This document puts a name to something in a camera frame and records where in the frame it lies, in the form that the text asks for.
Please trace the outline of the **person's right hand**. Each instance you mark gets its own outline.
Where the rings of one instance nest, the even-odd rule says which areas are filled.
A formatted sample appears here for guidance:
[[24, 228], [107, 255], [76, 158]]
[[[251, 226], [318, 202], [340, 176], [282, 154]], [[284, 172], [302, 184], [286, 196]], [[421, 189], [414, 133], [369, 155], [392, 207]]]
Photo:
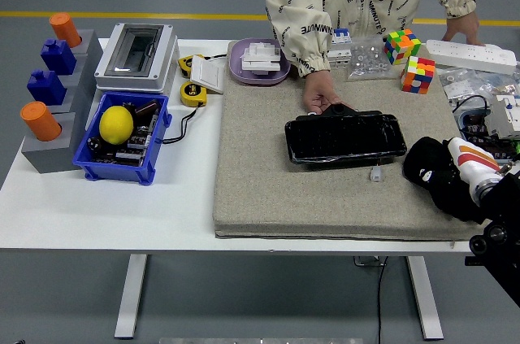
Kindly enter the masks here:
[[351, 107], [336, 93], [334, 80], [328, 70], [312, 72], [305, 76], [302, 102], [306, 111], [318, 115], [333, 104]]

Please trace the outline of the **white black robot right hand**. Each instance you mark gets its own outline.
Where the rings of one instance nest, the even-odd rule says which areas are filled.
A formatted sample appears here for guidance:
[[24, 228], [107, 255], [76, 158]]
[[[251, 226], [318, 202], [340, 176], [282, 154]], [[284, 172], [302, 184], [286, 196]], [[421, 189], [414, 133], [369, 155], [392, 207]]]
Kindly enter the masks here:
[[430, 192], [467, 187], [477, 206], [504, 178], [500, 170], [490, 153], [459, 137], [442, 142], [421, 138], [409, 150], [404, 166], [407, 177]]

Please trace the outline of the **person's left hand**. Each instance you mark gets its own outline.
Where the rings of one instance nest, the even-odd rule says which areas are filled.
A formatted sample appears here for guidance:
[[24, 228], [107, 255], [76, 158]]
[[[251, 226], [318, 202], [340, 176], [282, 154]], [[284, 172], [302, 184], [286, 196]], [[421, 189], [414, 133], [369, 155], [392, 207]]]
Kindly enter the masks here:
[[442, 41], [451, 41], [457, 34], [462, 34], [466, 38], [466, 44], [472, 46], [484, 46], [479, 40], [479, 18], [476, 11], [457, 18], [446, 19], [446, 31]]

